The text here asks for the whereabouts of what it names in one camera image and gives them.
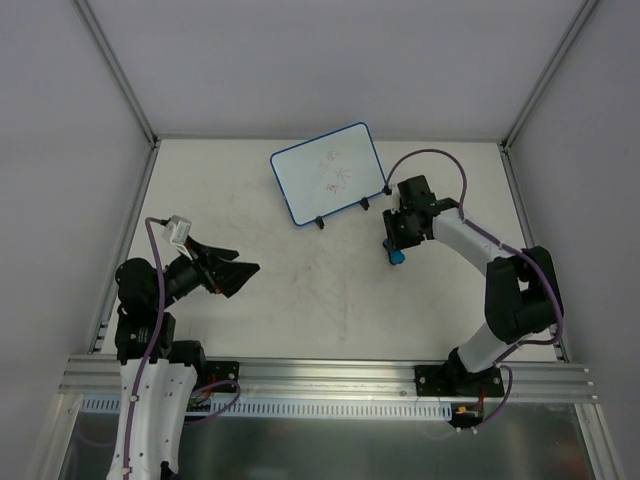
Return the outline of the blue whiteboard eraser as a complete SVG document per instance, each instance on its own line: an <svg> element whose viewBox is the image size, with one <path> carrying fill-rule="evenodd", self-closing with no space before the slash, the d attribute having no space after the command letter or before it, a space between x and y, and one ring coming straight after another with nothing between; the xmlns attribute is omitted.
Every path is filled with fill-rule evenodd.
<svg viewBox="0 0 640 480"><path fill-rule="evenodd" d="M400 250L393 250L391 248L389 239L385 239L382 245L387 254L388 261L391 265L401 265L405 261L406 257L404 253Z"/></svg>

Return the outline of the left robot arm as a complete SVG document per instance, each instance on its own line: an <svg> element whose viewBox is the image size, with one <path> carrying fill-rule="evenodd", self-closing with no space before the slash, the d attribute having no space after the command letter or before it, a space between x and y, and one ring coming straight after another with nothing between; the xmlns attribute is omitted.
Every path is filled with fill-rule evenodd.
<svg viewBox="0 0 640 480"><path fill-rule="evenodd" d="M199 341L175 339L169 308L198 288L231 297L260 269L192 238L184 248L167 266L132 258L115 274L121 406L110 479L178 478L187 406L209 367Z"/></svg>

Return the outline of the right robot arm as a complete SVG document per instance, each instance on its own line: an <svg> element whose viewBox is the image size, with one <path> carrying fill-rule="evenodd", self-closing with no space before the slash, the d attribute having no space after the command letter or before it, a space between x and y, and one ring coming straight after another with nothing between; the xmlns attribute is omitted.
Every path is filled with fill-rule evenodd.
<svg viewBox="0 0 640 480"><path fill-rule="evenodd" d="M536 334L561 326L563 306L549 251L517 250L501 242L466 218L460 202L437 198L423 175L384 186L383 193L391 199L382 214L390 264L401 264L409 248L437 241L485 279L482 325L441 366L416 368L417 394L497 394L491 382L499 375L499 363L525 344L538 344Z"/></svg>

